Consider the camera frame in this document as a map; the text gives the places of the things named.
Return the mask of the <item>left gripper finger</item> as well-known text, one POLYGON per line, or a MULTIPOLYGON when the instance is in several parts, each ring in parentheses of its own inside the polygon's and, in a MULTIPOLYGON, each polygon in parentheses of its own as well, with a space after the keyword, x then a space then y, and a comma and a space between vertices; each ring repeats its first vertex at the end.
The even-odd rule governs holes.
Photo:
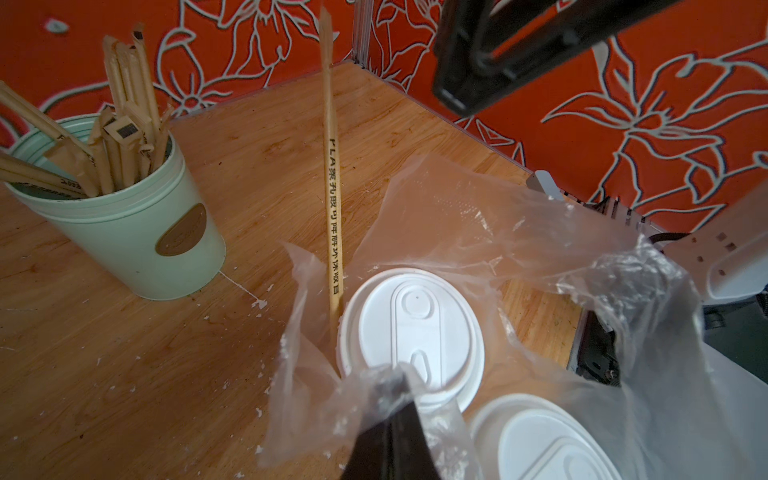
POLYGON ((414 402, 358 435, 341 479, 441 479, 414 402))

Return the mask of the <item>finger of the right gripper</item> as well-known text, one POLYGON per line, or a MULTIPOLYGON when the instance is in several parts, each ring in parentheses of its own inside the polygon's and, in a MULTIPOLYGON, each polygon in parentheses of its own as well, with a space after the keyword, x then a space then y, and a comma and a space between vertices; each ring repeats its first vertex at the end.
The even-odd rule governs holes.
POLYGON ((474 115, 672 4, 577 1, 530 28, 552 1, 446 1, 436 38, 432 93, 451 112, 474 115))

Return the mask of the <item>red milk tea cup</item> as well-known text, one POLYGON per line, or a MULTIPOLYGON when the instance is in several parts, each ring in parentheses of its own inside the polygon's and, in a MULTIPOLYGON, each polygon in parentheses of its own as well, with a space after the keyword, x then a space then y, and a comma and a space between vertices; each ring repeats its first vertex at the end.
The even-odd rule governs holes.
POLYGON ((480 408, 470 436, 487 479, 619 479, 592 435, 541 397, 510 394, 480 408))

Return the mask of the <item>cream milk tea cup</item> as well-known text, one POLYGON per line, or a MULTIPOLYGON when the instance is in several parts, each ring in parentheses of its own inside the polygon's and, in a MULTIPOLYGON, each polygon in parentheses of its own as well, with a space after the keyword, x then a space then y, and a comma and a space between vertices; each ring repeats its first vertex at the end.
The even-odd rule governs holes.
POLYGON ((409 365, 426 387, 422 408, 454 401, 464 412, 482 382, 485 344, 476 314, 456 287, 425 270, 394 268, 366 280, 347 302, 336 361, 345 377, 409 365))

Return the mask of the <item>clear plastic carrier bag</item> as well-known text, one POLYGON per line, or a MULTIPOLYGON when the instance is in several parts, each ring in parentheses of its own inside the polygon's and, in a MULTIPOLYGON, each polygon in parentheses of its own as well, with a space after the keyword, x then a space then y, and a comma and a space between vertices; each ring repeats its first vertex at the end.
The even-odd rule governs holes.
POLYGON ((399 267, 457 289, 485 346, 474 400, 422 408, 420 425, 446 478, 490 478, 465 415, 495 397, 543 397, 575 417, 625 479, 763 479, 767 406, 729 404, 735 389, 706 354, 702 298, 691 276, 643 235, 439 157, 415 157, 390 181, 346 265, 345 296, 399 267), (520 341, 502 288, 566 296, 616 335, 619 382, 577 376, 520 341))

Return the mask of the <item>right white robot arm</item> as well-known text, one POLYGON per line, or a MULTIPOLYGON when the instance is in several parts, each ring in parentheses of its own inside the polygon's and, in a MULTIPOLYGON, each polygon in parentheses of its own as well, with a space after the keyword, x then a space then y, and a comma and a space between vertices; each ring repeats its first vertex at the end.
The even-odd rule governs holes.
MULTIPOLYGON (((460 116, 479 113, 586 51, 609 60, 616 34, 671 6, 669 0, 586 1, 512 38, 548 7, 546 1, 449 1, 435 47, 434 96, 460 116)), ((767 188, 696 233, 659 233, 667 255, 693 277, 709 305, 741 301, 767 284, 767 228, 757 223, 767 188)))

